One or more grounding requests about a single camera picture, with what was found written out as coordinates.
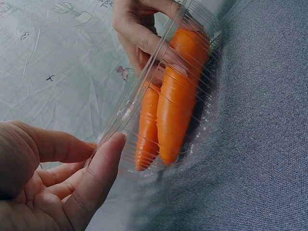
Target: orange carrot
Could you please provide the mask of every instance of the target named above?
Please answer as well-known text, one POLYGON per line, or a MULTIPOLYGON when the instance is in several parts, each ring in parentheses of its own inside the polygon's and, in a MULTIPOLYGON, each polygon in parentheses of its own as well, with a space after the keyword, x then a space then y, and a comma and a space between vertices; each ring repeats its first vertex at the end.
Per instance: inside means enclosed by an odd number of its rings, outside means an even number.
POLYGON ((138 171, 147 169, 159 152, 156 124, 158 92, 160 92, 160 88, 150 84, 142 99, 135 155, 135 166, 138 171))
POLYGON ((187 62, 187 71, 177 65, 166 67, 157 107, 160 155, 166 165, 177 160, 196 103, 197 85, 208 60, 205 33, 179 28, 170 46, 187 62))

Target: gray fabric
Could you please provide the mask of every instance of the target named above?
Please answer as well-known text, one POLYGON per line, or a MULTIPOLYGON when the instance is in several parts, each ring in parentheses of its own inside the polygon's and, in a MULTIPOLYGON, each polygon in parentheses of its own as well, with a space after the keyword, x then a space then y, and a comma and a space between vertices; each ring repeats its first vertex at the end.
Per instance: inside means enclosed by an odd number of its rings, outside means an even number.
POLYGON ((234 16, 213 130, 182 167, 127 183, 101 228, 308 230, 307 24, 306 0, 252 0, 234 16))

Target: hand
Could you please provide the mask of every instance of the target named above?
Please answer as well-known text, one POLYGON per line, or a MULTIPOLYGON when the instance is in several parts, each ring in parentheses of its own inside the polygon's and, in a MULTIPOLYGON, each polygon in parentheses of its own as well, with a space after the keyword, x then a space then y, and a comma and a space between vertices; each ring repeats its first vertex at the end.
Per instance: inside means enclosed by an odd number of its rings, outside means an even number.
POLYGON ((57 131, 0 123, 0 230, 84 230, 114 183, 126 136, 98 149, 57 131), (50 170, 40 162, 60 161, 50 170))
MULTIPOLYGON (((173 19, 180 5, 174 0, 115 0, 113 24, 130 62, 139 76, 160 41, 154 26, 154 13, 173 19)), ((158 54, 168 61, 181 60, 165 44, 158 54)))

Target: plastic container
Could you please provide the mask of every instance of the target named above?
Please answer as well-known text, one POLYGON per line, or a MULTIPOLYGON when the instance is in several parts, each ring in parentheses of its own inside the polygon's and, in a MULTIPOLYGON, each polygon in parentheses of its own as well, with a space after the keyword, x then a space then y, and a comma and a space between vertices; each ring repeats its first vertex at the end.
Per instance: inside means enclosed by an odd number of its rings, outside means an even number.
POLYGON ((194 142, 205 139, 215 119, 216 70, 222 35, 220 23, 197 1, 184 0, 177 16, 167 25, 156 51, 139 78, 122 95, 114 116, 98 140, 103 143, 116 132, 127 133, 128 140, 120 164, 128 171, 158 171, 176 167, 189 160, 188 157, 193 158, 194 142), (200 49, 196 53, 199 60, 180 51, 189 50, 190 46, 200 49), (203 59, 200 54, 205 53, 208 58, 204 64, 200 64, 203 59), (151 115, 146 111, 156 108, 155 103, 146 101, 151 98, 146 94, 158 96, 158 113, 151 115), (152 126, 152 132, 148 130, 141 135, 141 130, 146 129, 144 124, 141 128, 141 121, 151 123, 149 126, 152 126), (155 128, 157 139, 153 134, 155 128))

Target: pink flower drawing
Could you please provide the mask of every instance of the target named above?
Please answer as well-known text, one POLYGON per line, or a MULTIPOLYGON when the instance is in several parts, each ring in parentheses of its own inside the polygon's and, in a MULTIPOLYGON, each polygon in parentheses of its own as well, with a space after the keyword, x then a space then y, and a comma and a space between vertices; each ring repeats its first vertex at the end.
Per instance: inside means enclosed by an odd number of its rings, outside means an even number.
POLYGON ((122 78, 127 81, 128 78, 131 78, 134 76, 135 72, 132 68, 123 68, 123 66, 118 66, 117 73, 122 73, 122 78))

